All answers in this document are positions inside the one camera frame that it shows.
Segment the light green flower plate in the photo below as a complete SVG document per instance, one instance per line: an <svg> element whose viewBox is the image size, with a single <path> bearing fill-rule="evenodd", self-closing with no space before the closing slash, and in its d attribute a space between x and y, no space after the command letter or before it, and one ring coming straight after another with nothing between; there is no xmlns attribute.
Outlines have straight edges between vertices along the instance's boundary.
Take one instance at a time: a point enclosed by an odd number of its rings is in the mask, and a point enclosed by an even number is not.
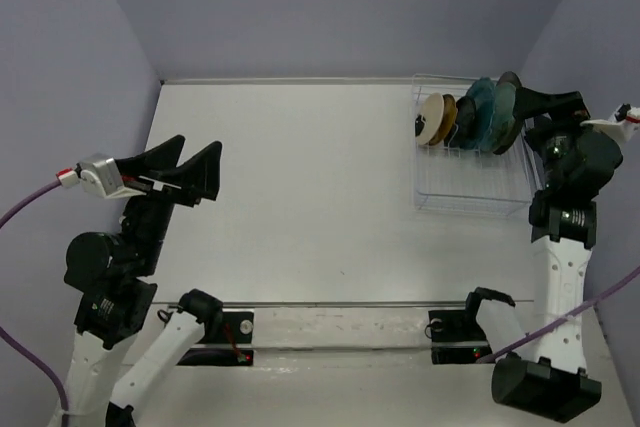
<svg viewBox="0 0 640 427"><path fill-rule="evenodd" d="M511 83L502 83L495 89L494 114L491 132L487 139L486 150L493 152L501 145L502 138L510 130L514 118L516 87Z"/></svg>

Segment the teal scalloped plate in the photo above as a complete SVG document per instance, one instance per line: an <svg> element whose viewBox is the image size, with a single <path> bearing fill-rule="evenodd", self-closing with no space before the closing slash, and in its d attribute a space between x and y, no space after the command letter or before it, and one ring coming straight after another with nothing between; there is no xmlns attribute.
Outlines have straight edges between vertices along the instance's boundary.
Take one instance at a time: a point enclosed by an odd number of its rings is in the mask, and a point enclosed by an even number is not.
<svg viewBox="0 0 640 427"><path fill-rule="evenodd" d="M465 150L476 149L489 130L494 113L496 83L489 77L476 80L467 90L466 96L476 106L475 118L462 147Z"/></svg>

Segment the cream plate with black spot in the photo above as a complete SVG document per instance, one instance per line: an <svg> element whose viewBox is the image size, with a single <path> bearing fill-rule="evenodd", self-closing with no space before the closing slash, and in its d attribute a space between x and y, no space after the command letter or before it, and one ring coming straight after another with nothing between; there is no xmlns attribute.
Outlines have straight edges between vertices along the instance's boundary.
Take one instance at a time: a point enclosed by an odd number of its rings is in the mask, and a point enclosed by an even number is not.
<svg viewBox="0 0 640 427"><path fill-rule="evenodd" d="M427 145L437 133L444 116L444 97L430 94L420 104L414 121L415 141L418 146Z"/></svg>

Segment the black round plate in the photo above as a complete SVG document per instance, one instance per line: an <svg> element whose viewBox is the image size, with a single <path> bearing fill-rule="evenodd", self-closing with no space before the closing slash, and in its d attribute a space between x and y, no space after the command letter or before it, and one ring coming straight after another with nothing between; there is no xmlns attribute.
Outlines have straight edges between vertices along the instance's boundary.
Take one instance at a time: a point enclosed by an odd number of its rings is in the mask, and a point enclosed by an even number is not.
<svg viewBox="0 0 640 427"><path fill-rule="evenodd" d="M476 118L476 104L472 97L463 96L456 102L457 116L449 147L459 147L470 135Z"/></svg>

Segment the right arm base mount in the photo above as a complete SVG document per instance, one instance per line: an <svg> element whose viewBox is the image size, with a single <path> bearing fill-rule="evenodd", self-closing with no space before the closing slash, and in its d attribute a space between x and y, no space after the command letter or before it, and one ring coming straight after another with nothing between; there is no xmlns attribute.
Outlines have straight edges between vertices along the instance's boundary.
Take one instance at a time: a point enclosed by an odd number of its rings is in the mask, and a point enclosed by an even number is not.
<svg viewBox="0 0 640 427"><path fill-rule="evenodd" d="M430 310L424 334L434 365L474 364L492 353L484 332L463 309Z"/></svg>

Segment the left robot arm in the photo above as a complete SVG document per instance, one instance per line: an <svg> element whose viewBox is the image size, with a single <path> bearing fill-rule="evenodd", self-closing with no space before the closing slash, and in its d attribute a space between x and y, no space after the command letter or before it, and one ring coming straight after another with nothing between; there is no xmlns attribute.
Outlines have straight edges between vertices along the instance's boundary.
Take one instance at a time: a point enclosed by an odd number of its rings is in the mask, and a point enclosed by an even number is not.
<svg viewBox="0 0 640 427"><path fill-rule="evenodd" d="M65 283L82 295L74 320L72 361L53 426L132 426L152 390L197 341L221 330L223 303L193 289L161 335L124 378L120 366L147 318L155 273L175 206L213 201L223 145L214 141L186 162L176 135L124 159L95 155L59 173L61 184L126 202L117 233L85 232L66 252Z"/></svg>

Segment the amber patterned plate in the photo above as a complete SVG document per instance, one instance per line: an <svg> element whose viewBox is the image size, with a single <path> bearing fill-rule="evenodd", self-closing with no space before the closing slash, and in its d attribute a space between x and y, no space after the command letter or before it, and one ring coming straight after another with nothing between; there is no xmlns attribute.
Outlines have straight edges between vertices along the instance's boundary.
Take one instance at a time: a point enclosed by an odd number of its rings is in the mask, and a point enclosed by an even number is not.
<svg viewBox="0 0 640 427"><path fill-rule="evenodd" d="M457 107L456 107L455 98L450 94L444 94L443 100L444 100L444 110L443 110L443 118L442 118L439 130L437 132L438 142L443 142L444 139L449 135L457 117Z"/></svg>

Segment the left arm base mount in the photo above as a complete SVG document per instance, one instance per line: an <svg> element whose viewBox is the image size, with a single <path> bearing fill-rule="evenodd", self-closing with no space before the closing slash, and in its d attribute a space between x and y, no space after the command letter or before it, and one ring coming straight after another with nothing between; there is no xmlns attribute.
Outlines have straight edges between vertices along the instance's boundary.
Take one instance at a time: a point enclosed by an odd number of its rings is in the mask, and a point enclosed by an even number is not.
<svg viewBox="0 0 640 427"><path fill-rule="evenodd" d="M225 310L220 326L208 330L178 361L189 367L252 367L254 312Z"/></svg>

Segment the grey brown rimmed plate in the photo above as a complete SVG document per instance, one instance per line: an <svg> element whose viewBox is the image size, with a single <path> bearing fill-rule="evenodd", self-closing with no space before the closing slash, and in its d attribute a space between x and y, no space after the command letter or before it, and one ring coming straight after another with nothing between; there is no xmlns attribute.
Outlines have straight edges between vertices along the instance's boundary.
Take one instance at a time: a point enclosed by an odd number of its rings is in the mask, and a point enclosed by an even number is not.
<svg viewBox="0 0 640 427"><path fill-rule="evenodd" d="M520 78L513 71L504 72L498 79L492 121L492 152L495 155L508 151L522 128L522 123L513 116L516 90L521 86Z"/></svg>

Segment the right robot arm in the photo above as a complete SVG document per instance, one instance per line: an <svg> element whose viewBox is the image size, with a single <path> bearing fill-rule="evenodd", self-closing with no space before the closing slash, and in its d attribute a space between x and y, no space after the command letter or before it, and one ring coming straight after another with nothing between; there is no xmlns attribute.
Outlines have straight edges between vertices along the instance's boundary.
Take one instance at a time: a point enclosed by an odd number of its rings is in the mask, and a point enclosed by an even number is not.
<svg viewBox="0 0 640 427"><path fill-rule="evenodd" d="M565 424L601 399L582 340L586 270L597 240L596 196L622 164L620 143L592 120L579 92L521 87L513 116L534 121L525 141L540 157L544 185L529 207L534 260L532 331L503 292L478 287L460 315L462 331L486 338L495 403Z"/></svg>

